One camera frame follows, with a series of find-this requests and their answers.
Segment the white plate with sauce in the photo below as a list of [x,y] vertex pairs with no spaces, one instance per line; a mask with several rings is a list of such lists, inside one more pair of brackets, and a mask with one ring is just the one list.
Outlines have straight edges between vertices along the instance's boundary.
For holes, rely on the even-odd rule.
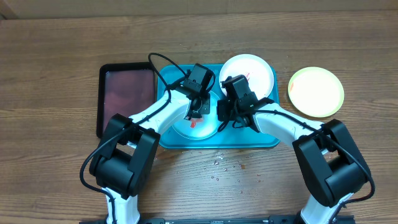
[[[275,78],[271,66],[262,58],[251,54],[240,54],[230,58],[221,68],[220,87],[222,81],[238,75],[246,77],[250,90],[256,94],[258,100],[271,94]],[[227,95],[224,88],[221,87],[221,91]]]

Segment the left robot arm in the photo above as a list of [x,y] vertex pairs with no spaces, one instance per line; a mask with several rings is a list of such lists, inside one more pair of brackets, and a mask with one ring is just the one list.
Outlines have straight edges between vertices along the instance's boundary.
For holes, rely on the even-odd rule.
[[105,194],[108,216],[104,223],[138,223],[137,196],[151,172],[160,137],[174,123],[210,113],[210,94],[178,88],[168,91],[148,109],[130,118],[114,115],[98,147],[82,168],[95,177],[96,186],[82,184]]

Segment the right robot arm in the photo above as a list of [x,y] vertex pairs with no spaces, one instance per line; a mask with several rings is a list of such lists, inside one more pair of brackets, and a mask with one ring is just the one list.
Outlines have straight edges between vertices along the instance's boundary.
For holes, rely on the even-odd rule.
[[338,213],[346,204],[374,195],[371,171],[341,121],[305,119],[268,98],[220,100],[217,115],[224,123],[232,121],[234,128],[251,128],[293,147],[310,192],[297,223],[338,223]]

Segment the light blue plate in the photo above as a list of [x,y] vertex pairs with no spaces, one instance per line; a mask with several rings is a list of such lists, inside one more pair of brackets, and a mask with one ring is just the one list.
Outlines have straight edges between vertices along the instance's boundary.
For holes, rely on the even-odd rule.
[[210,113],[203,114],[202,118],[183,119],[172,127],[181,136],[191,140],[202,140],[211,137],[217,132],[220,122],[217,116],[217,101],[219,96],[210,91]]

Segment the yellow-green plate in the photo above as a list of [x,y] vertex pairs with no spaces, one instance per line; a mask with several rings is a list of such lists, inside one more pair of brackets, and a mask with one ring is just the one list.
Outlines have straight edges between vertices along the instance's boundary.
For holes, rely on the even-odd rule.
[[345,99],[343,85],[337,76],[320,67],[306,67],[295,72],[287,90],[296,109],[316,118],[335,114]]

